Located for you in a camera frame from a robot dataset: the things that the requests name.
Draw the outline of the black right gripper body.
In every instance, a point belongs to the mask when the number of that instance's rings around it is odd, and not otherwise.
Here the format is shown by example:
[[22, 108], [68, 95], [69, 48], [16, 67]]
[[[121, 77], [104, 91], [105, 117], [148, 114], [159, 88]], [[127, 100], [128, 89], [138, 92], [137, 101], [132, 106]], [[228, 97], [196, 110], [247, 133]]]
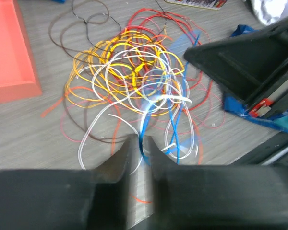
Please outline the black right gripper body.
[[270, 118], [288, 110], [288, 69], [264, 93], [264, 98], [252, 109], [248, 115], [252, 117]]

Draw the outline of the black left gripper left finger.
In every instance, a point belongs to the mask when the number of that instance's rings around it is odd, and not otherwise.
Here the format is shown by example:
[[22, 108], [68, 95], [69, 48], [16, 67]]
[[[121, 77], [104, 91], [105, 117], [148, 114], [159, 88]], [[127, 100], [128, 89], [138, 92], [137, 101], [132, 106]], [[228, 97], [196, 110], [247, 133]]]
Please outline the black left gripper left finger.
[[0, 170], [0, 230], [124, 230], [135, 136], [90, 170]]

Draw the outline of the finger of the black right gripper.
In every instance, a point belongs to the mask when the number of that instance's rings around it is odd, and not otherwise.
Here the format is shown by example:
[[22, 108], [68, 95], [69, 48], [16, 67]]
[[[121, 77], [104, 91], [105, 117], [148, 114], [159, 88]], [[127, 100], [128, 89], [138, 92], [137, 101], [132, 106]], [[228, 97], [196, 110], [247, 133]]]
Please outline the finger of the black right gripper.
[[254, 105], [288, 71], [288, 17], [261, 30], [188, 48], [183, 57], [243, 104]]

